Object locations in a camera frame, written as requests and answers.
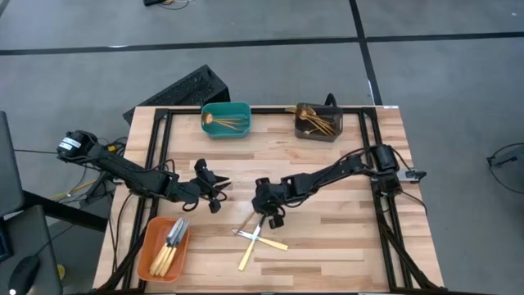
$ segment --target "orange tray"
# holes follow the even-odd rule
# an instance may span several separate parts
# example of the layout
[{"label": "orange tray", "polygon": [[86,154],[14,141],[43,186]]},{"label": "orange tray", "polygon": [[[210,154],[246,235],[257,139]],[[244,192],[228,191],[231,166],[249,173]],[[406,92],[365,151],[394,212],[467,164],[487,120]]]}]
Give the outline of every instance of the orange tray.
[{"label": "orange tray", "polygon": [[138,277],[149,282],[171,283],[182,274],[183,264],[186,260],[187,241],[189,240],[189,227],[177,247],[171,267],[165,277],[150,275],[149,267],[165,244],[165,237],[173,228],[176,219],[155,217],[147,225],[146,237],[142,246],[142,254],[138,262]]}]

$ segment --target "teal container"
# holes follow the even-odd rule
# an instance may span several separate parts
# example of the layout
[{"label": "teal container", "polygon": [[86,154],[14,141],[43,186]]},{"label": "teal container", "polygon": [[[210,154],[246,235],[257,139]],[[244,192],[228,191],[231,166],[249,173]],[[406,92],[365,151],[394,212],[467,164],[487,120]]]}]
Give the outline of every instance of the teal container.
[{"label": "teal container", "polygon": [[251,127],[251,108],[245,102],[217,102],[208,103],[202,108],[202,114],[209,112],[214,119],[243,119],[241,125],[234,125],[240,130],[235,130],[217,122],[204,124],[202,130],[210,138],[244,138],[249,134]]}]

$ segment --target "gray carpet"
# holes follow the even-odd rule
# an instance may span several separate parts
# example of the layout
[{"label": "gray carpet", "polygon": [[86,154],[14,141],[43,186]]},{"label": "gray carpet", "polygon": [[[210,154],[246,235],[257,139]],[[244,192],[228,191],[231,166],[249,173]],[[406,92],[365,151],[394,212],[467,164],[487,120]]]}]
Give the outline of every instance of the gray carpet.
[{"label": "gray carpet", "polygon": [[[518,0],[358,4],[367,36],[524,27]],[[343,0],[196,0],[181,11],[145,8],[140,0],[11,0],[0,17],[0,49],[355,35]],[[491,178],[486,157],[522,141],[523,39],[369,47],[382,100],[400,106],[414,163],[428,172],[422,195],[446,286],[521,294],[524,198]],[[0,109],[17,148],[54,150],[75,129],[112,140],[129,131],[121,113],[203,64],[229,86],[233,101],[318,102],[332,92],[340,104],[372,104],[359,45],[352,43],[3,56]],[[43,196],[70,189],[83,172],[53,156],[16,156],[24,187]],[[89,207],[101,216],[107,209],[103,200]],[[53,225],[52,234],[62,226]],[[67,267],[66,293],[90,288],[102,238],[72,229],[54,242]]]}]

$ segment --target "yellow cable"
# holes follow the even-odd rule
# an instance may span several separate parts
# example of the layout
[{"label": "yellow cable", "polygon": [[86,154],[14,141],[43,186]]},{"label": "yellow cable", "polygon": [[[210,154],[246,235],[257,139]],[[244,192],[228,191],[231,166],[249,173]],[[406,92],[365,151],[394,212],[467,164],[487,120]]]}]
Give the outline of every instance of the yellow cable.
[{"label": "yellow cable", "polygon": [[85,183],[85,184],[81,184],[81,185],[77,186],[76,188],[71,189],[69,192],[56,194],[56,195],[50,197],[50,199],[51,199],[51,200],[57,200],[58,198],[61,198],[61,197],[67,196],[68,193],[76,192],[77,190],[80,190],[80,189],[82,189],[82,188],[85,188],[85,187],[87,187],[88,185],[94,184],[95,182],[97,182],[97,181],[96,181],[96,180],[92,180],[92,181],[89,181],[89,182],[87,182],[87,183]]}]

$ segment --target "wooden table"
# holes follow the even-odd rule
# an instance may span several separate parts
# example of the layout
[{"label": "wooden table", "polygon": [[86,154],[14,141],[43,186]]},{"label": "wooden table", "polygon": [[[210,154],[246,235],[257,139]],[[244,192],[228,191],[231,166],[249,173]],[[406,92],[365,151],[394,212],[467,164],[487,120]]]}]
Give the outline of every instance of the wooden table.
[{"label": "wooden table", "polygon": [[[138,107],[129,132],[125,157],[144,165],[151,136],[154,107]],[[398,108],[377,107],[382,140],[398,150],[411,165],[409,145]],[[154,163],[158,163],[163,133],[160,124]],[[231,178],[225,190],[229,199],[217,214],[210,214],[206,202],[185,213],[182,205],[160,201],[158,216],[184,217],[191,221],[191,239],[183,275],[172,284],[148,283],[148,292],[358,292],[388,291],[381,244],[378,237],[369,179],[355,176],[322,188],[302,206],[287,209],[286,225],[260,236],[289,245],[283,252],[256,243],[246,269],[237,270],[249,240],[233,236],[252,211],[255,179],[280,178],[300,172],[313,172],[331,165],[342,154],[362,147],[359,122],[355,115],[344,116],[344,132],[335,143],[298,139],[292,115],[253,115],[247,138],[211,140],[201,131],[200,117],[175,115],[167,159],[174,159],[182,181],[194,178],[193,166],[199,158],[217,175]],[[406,192],[420,197],[416,184],[403,184]],[[124,199],[125,187],[116,190],[111,210],[113,224]],[[137,205],[132,197],[123,211],[118,249],[119,261],[129,248]],[[431,232],[422,206],[402,195],[397,208],[408,253],[427,277],[442,285]],[[245,228],[252,232],[258,218]],[[392,251],[397,284],[401,285],[398,256]],[[109,230],[102,246],[94,287],[111,274],[113,251]],[[131,286],[137,286],[133,275]]]}]

